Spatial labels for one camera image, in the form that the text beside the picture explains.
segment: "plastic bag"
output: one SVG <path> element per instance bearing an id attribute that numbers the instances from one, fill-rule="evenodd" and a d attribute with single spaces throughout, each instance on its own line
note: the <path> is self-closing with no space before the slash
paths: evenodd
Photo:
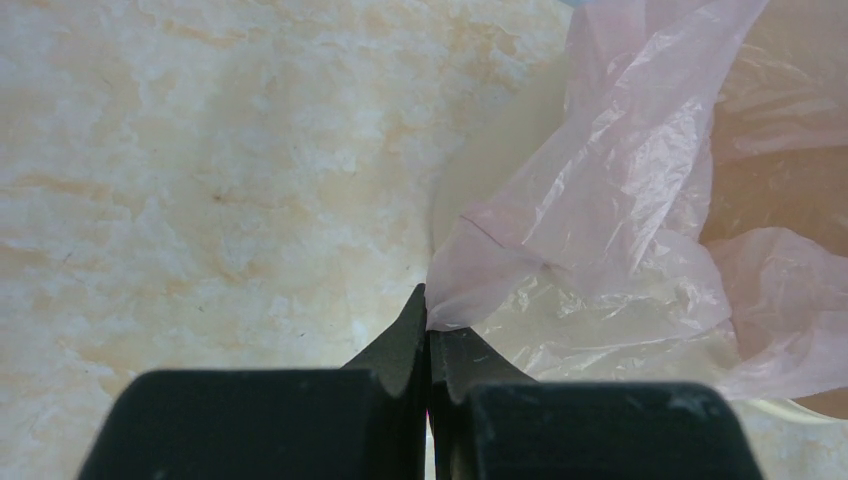
<path id="1" fill-rule="evenodd" d="M 575 10 L 566 120 L 436 252 L 429 328 L 497 311 L 540 379 L 848 385 L 848 4 L 766 3 Z"/>

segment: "beige marble countertop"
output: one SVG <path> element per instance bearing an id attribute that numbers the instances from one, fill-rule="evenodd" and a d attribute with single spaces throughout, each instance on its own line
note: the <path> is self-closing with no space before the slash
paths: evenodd
<path id="1" fill-rule="evenodd" d="M 3 2 L 0 477 L 73 476 L 145 370 L 349 359 L 424 279 L 440 167 L 569 17 L 554 0 Z M 848 471 L 845 427 L 746 426 L 801 465 L 785 478 Z"/>

